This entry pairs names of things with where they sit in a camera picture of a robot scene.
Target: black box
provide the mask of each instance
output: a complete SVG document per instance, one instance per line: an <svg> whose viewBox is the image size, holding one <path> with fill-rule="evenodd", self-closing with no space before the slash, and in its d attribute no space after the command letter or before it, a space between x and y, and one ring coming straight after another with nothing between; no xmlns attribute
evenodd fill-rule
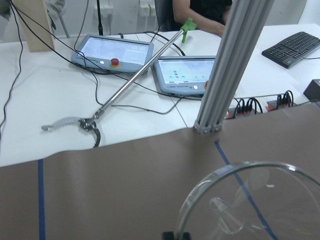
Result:
<svg viewBox="0 0 320 240"><path fill-rule="evenodd" d="M313 79L303 94L310 100L320 101L320 79Z"/></svg>

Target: green clamp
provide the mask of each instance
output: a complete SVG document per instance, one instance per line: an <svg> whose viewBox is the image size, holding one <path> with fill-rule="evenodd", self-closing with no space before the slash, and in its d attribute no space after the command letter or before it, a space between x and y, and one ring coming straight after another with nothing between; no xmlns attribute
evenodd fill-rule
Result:
<svg viewBox="0 0 320 240"><path fill-rule="evenodd" d="M183 37L182 37L183 43L186 41L188 30L195 30L196 27L197 27L197 24L193 22L193 19L191 17L188 17L184 25L180 28L180 29L183 29Z"/></svg>

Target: black t-shirt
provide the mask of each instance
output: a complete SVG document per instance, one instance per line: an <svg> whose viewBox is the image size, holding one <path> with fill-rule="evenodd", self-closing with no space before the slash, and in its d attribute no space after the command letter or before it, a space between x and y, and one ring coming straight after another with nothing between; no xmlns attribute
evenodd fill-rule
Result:
<svg viewBox="0 0 320 240"><path fill-rule="evenodd" d="M232 0L190 0L190 8L207 19L224 24L223 14L227 6L232 5ZM174 22L178 30L182 25Z"/></svg>

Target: transparent dome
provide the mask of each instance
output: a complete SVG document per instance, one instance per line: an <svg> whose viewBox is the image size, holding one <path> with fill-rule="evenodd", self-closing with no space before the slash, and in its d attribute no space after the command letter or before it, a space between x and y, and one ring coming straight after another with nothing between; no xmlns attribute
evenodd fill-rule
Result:
<svg viewBox="0 0 320 240"><path fill-rule="evenodd" d="M270 162L220 168L191 191L176 240L320 239L320 184L301 169Z"/></svg>

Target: reacher grabber tool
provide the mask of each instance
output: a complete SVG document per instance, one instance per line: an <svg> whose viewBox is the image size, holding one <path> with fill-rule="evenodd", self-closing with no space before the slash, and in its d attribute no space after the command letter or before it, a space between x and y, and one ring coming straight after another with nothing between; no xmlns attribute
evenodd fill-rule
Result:
<svg viewBox="0 0 320 240"><path fill-rule="evenodd" d="M43 131L52 131L58 127L65 124L79 123L81 129L85 131L93 131L96 136L95 145L98 147L101 140L101 134L97 127L96 120L105 112L105 109L109 107L135 80L140 77L145 70L147 70L157 59L167 50L177 38L183 35L182 42L184 43L187 37L188 30L196 29L197 25L193 23L192 18L188 18L181 29L154 55L152 58L136 73L133 77L128 80L116 93L114 93L93 115L91 118L81 118L81 117L66 117L61 120L56 121L51 125L42 126Z"/></svg>

